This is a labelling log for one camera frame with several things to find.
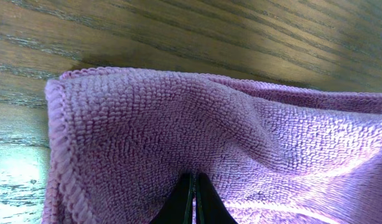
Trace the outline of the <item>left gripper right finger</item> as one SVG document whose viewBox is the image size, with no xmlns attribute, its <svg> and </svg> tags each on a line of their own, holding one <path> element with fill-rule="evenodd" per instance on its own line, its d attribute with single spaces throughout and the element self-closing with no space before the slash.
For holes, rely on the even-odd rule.
<svg viewBox="0 0 382 224">
<path fill-rule="evenodd" d="M 205 173 L 199 173 L 196 182 L 196 221 L 197 224 L 237 224 Z"/>
</svg>

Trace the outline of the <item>purple microfibre cloth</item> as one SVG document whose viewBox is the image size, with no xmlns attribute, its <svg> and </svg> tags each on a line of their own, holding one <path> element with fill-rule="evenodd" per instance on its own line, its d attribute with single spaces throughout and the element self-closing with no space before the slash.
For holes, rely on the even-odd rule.
<svg viewBox="0 0 382 224">
<path fill-rule="evenodd" d="M 382 223 L 382 93 L 99 67 L 45 94 L 43 223 L 148 223 L 184 172 L 238 223 Z"/>
</svg>

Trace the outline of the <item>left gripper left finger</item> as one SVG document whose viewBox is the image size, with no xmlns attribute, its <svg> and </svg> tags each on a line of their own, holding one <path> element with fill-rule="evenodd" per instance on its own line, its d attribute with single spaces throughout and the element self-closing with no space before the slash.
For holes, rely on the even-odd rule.
<svg viewBox="0 0 382 224">
<path fill-rule="evenodd" d="M 169 198 L 150 224 L 191 224 L 193 213 L 193 177 L 182 174 Z"/>
</svg>

